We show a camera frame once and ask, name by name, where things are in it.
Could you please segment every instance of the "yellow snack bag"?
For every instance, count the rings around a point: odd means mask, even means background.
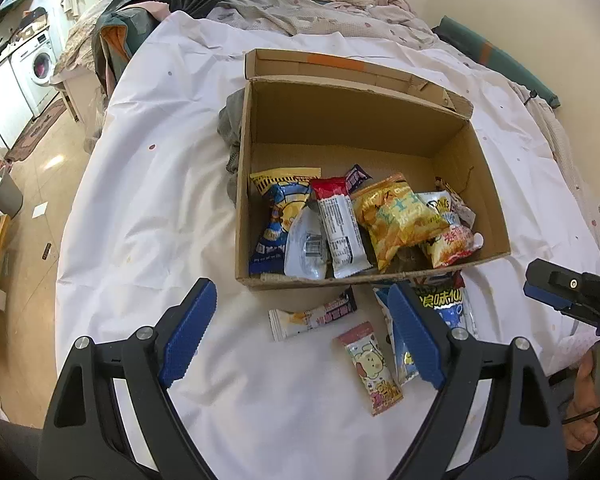
[[[413,192],[401,173],[351,195],[360,225],[369,231],[378,270],[384,272],[400,247],[438,236],[448,222]]]

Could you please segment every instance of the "cardboard box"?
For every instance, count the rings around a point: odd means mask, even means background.
[[[359,60],[285,50],[246,56],[247,85],[238,167],[235,277],[252,288],[397,282],[443,274],[510,254],[491,172],[469,122],[471,103],[407,72]],[[477,215],[484,246],[446,269],[301,280],[249,275],[249,260],[269,208],[249,175],[282,167],[320,167],[343,176],[353,164],[373,181],[400,171],[415,192],[443,177]]]

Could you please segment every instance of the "cardboard box flap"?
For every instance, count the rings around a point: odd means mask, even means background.
[[[348,57],[312,54],[295,50],[257,48],[245,59],[247,79],[264,75],[304,75],[341,79],[395,90],[455,111],[470,119],[473,105],[441,86],[421,77]]]

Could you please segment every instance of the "bed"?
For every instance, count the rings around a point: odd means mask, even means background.
[[[595,231],[570,190],[576,177],[568,180],[554,158],[564,152],[551,137],[559,125],[540,104],[525,108],[525,89],[440,42],[408,4],[375,7],[223,0],[206,20],[168,16],[116,87],[65,227],[56,286],[58,369],[77,337],[126,338],[179,304],[198,277],[217,285],[218,310],[170,396],[221,480],[386,478],[435,394],[416,378],[398,405],[370,415],[346,352],[333,343],[366,319],[379,338],[386,335],[368,286],[354,288],[357,313],[276,343],[268,309],[304,310],[340,290],[253,292],[234,280],[228,149],[216,128],[227,96],[244,85],[244,54],[253,48],[368,60],[470,99],[512,247],[511,256],[463,272],[480,338],[508,344],[526,336],[548,374],[597,339],[522,293],[526,265],[537,257],[600,274]],[[151,465],[125,390],[119,381],[132,448]],[[482,384],[452,466],[472,451],[487,394]]]

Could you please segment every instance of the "metal screw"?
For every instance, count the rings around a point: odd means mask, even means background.
[[[457,326],[456,328],[451,329],[451,337],[458,341],[465,341],[466,339],[469,339],[469,333],[464,328]]]
[[[78,350],[87,348],[87,346],[89,346],[89,338],[87,336],[83,335],[82,337],[79,337],[78,339],[75,340],[75,347]]]
[[[154,329],[150,326],[143,326],[136,331],[136,337],[140,341],[144,341],[145,339],[149,339],[154,334]]]
[[[517,337],[515,343],[520,350],[529,350],[531,346],[531,343],[523,337]]]

